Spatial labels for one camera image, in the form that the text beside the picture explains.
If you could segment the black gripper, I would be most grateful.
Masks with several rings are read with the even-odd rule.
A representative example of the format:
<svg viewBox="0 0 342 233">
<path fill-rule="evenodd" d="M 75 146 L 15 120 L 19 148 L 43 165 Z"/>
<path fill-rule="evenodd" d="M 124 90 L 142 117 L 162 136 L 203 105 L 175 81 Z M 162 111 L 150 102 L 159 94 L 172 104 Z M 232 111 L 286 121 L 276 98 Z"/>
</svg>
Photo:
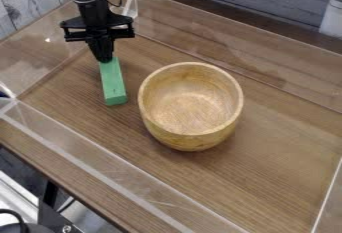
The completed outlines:
<svg viewBox="0 0 342 233">
<path fill-rule="evenodd" d="M 87 41 L 96 60 L 107 63 L 112 60 L 112 40 L 135 36 L 133 19 L 112 13 L 105 0 L 77 3 L 77 8 L 80 15 L 60 22 L 65 41 Z"/>
</svg>

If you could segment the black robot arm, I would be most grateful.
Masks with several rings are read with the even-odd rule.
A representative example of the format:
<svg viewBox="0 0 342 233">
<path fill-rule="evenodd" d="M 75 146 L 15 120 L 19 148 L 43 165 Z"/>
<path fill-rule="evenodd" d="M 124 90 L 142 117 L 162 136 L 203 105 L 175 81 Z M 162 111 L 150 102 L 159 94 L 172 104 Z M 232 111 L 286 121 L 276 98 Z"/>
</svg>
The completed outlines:
<svg viewBox="0 0 342 233">
<path fill-rule="evenodd" d="M 79 16 L 60 22 L 67 42 L 84 41 L 96 60 L 108 63 L 116 39 L 135 37 L 133 19 L 109 10 L 108 0 L 73 0 Z"/>
</svg>

